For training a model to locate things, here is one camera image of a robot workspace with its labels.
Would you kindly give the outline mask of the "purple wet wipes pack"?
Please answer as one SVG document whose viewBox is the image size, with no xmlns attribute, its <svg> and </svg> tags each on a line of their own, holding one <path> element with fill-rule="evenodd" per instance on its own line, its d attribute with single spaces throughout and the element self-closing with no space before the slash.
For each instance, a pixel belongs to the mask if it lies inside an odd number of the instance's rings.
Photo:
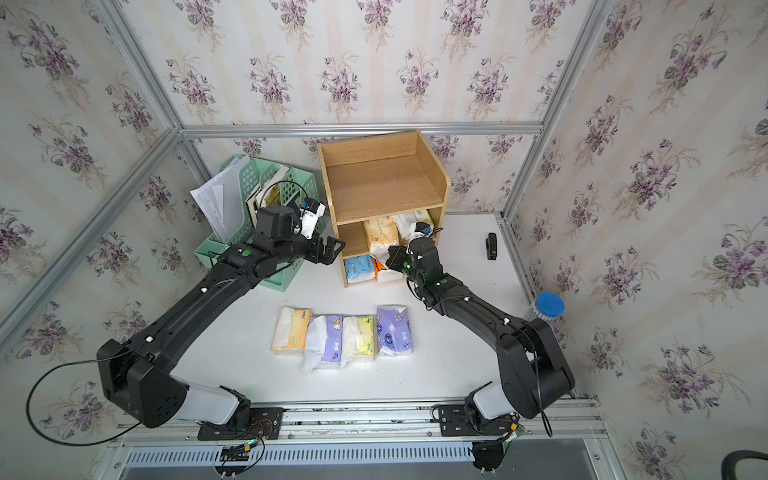
<svg viewBox="0 0 768 480">
<path fill-rule="evenodd" d="M 376 312 L 378 354 L 398 357 L 413 353 L 408 309 L 401 305 L 378 306 Z"/>
</svg>

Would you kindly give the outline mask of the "purple white tissue pack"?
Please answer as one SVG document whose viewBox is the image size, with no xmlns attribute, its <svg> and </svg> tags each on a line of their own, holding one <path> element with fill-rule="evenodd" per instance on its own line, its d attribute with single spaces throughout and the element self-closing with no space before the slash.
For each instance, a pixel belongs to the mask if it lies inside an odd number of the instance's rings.
<svg viewBox="0 0 768 480">
<path fill-rule="evenodd" d="M 308 325 L 302 370 L 306 373 L 318 368 L 338 368 L 342 354 L 342 317 L 319 315 Z"/>
</svg>

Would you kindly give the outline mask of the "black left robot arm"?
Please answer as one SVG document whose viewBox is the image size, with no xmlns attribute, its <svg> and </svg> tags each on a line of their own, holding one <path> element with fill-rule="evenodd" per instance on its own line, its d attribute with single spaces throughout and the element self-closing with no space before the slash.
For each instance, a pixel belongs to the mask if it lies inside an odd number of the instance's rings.
<svg viewBox="0 0 768 480">
<path fill-rule="evenodd" d="M 195 340 L 236 300 L 298 260 L 331 265 L 344 241 L 316 231 L 323 203 L 297 209 L 271 205 L 255 228 L 216 257 L 206 276 L 166 313 L 123 342 L 97 352 L 104 397 L 147 428 L 171 420 L 195 421 L 237 434 L 251 425 L 251 402 L 234 389 L 207 387 L 173 376 Z"/>
</svg>

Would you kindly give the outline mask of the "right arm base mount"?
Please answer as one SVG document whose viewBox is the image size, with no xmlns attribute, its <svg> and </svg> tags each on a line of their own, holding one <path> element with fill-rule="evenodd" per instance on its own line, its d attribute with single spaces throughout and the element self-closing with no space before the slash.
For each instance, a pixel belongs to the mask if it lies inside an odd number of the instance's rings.
<svg viewBox="0 0 768 480">
<path fill-rule="evenodd" d="M 430 415 L 443 437 L 505 437 L 517 430 L 520 419 L 501 385 L 492 382 L 473 390 L 462 403 L 434 405 Z"/>
</svg>

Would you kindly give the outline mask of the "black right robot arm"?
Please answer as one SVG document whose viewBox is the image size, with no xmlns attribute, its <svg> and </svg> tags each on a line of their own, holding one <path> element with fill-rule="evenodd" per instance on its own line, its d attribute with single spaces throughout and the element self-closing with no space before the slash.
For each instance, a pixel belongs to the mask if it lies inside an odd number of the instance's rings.
<svg viewBox="0 0 768 480">
<path fill-rule="evenodd" d="M 386 266 L 405 275 L 427 309 L 459 322 L 494 351 L 499 381 L 468 395 L 471 414 L 488 421 L 513 413 L 533 419 L 575 388 L 552 327 L 506 313 L 473 293 L 443 270 L 432 238 L 390 246 L 388 255 Z"/>
</svg>

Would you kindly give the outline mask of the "green yellow tissue pack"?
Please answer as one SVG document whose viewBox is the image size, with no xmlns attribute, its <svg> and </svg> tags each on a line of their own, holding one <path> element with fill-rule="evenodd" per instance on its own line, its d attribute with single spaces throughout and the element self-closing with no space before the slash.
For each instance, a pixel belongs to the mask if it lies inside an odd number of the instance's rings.
<svg viewBox="0 0 768 480">
<path fill-rule="evenodd" d="M 371 363 L 376 358 L 377 337 L 374 316 L 345 316 L 342 318 L 340 367 Z"/>
</svg>

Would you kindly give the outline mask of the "orange yellow tissue pack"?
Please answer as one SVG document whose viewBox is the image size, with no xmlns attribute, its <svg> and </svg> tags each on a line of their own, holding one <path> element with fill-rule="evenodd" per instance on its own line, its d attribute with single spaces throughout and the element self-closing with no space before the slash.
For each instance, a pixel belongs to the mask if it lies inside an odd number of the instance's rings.
<svg viewBox="0 0 768 480">
<path fill-rule="evenodd" d="M 312 317 L 313 313 L 309 309 L 283 307 L 277 318 L 270 351 L 277 355 L 301 354 Z"/>
</svg>

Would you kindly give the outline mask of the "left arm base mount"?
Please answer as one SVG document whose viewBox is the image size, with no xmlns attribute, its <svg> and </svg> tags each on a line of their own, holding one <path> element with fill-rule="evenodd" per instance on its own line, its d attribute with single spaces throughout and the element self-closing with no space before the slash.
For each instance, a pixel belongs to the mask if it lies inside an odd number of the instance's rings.
<svg viewBox="0 0 768 480">
<path fill-rule="evenodd" d="M 239 409 L 225 424 L 203 422 L 197 433 L 199 441 L 276 440 L 285 410 L 279 407 L 249 407 Z"/>
</svg>

